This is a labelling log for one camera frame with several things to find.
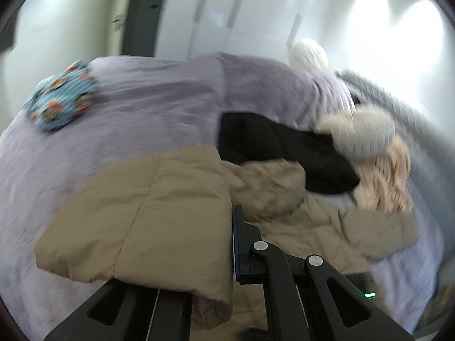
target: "gray headboard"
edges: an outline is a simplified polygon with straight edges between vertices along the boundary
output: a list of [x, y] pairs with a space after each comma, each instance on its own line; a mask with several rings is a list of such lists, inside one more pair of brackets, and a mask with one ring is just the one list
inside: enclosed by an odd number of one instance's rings
[[350, 71], [337, 75], [352, 96], [362, 103], [373, 103], [394, 117], [397, 132], [411, 153], [411, 179], [444, 235], [444, 261], [455, 250], [455, 148], [417, 110], [383, 88]]

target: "door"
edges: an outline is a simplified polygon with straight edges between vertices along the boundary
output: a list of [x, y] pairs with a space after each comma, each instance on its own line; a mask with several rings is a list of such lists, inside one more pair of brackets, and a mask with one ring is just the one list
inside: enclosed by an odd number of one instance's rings
[[154, 56], [155, 36], [163, 0], [131, 0], [123, 55]]

